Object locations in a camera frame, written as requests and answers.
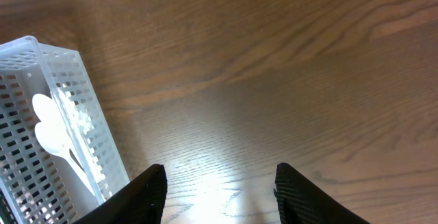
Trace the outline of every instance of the spoon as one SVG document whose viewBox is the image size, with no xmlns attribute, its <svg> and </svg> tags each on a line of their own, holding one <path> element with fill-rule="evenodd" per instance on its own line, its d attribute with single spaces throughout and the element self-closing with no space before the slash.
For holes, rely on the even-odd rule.
<svg viewBox="0 0 438 224">
<path fill-rule="evenodd" d="M 52 155 L 64 158 L 68 162 L 83 184 L 94 195 L 90 182 L 87 179 L 87 175 L 76 164 L 73 158 L 71 158 L 68 146 L 63 143 L 67 140 L 66 137 L 68 137 L 68 134 L 63 130 L 50 126 L 48 123 L 39 122 L 35 126 L 35 135 L 45 151 Z"/>
<path fill-rule="evenodd" d="M 40 121 L 56 125 L 59 127 L 57 129 L 66 130 L 61 113 L 57 108 L 56 102 L 52 98 L 43 94 L 35 94 L 32 97 L 32 105 L 34 107 L 36 116 L 40 119 Z M 79 161 L 79 156 L 77 155 L 75 146 L 73 145 L 73 141 L 69 136 L 63 136 L 62 138 L 62 142 L 73 152 L 76 160 L 82 166 L 81 162 Z"/>
</svg>

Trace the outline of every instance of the table surface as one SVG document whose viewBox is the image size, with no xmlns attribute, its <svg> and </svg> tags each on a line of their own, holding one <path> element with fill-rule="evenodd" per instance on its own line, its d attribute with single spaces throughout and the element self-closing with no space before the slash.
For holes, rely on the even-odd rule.
<svg viewBox="0 0 438 224">
<path fill-rule="evenodd" d="M 438 223 L 436 0 L 0 0 L 77 49 L 162 223 L 279 223 L 287 162 L 371 223 Z"/>
</svg>

